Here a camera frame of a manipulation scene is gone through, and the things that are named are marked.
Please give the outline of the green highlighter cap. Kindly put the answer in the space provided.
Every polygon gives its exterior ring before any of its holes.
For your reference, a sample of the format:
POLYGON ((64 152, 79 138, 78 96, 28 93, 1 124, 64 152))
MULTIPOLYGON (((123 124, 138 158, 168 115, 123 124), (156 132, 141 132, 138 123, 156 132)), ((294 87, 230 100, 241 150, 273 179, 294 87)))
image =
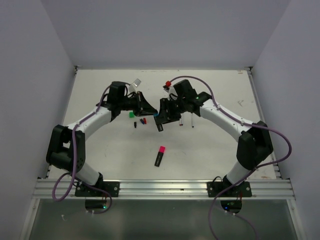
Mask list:
POLYGON ((135 117, 135 115, 134 115, 134 113, 131 111, 131 112, 129 112, 129 117, 130 118, 134 118, 135 117))

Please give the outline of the blue black highlighter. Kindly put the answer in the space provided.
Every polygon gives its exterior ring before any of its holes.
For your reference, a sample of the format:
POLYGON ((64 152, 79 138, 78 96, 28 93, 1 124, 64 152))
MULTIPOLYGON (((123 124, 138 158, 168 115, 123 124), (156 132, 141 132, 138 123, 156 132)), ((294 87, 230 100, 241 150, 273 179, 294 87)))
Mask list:
POLYGON ((162 120, 156 119, 155 120, 155 124, 156 124, 157 130, 159 132, 162 132, 164 130, 163 129, 163 121, 162 120))

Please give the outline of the pink black highlighter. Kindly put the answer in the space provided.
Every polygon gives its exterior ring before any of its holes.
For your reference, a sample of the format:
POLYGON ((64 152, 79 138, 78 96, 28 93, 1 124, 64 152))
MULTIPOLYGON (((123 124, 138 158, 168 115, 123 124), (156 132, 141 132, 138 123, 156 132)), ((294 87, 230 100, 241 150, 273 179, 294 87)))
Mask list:
POLYGON ((162 158, 163 158, 164 153, 165 153, 165 150, 166 150, 166 148, 164 146, 160 146, 160 148, 158 150, 158 153, 157 153, 157 156, 156 156, 156 159, 155 159, 155 163, 154 163, 155 167, 159 167, 160 166, 162 158))

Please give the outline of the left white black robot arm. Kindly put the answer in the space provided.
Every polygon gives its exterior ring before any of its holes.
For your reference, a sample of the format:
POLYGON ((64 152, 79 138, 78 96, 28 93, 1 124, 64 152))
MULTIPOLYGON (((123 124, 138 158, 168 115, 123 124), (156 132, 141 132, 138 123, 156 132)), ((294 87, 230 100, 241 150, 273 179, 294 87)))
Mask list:
POLYGON ((94 109, 80 120, 69 125, 56 125, 51 134, 46 162, 85 182, 92 196, 103 193, 101 174, 86 162, 86 140, 101 127, 111 123, 122 111, 132 111, 136 117, 153 116, 152 107, 137 88, 137 78, 131 84, 113 81, 103 92, 94 109))

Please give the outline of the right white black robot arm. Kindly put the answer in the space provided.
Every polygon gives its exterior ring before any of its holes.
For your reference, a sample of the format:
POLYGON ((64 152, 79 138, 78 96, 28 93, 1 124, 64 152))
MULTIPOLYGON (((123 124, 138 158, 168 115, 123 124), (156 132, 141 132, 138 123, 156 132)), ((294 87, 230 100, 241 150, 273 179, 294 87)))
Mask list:
POLYGON ((176 84, 167 81, 163 89, 168 96, 160 99, 159 113, 154 117, 159 132, 164 124, 177 122, 189 112, 216 124, 237 142, 236 163, 222 179, 223 192, 235 196, 244 176, 274 151, 268 126, 263 121, 246 122, 221 106, 212 91, 197 93, 187 79, 176 84))

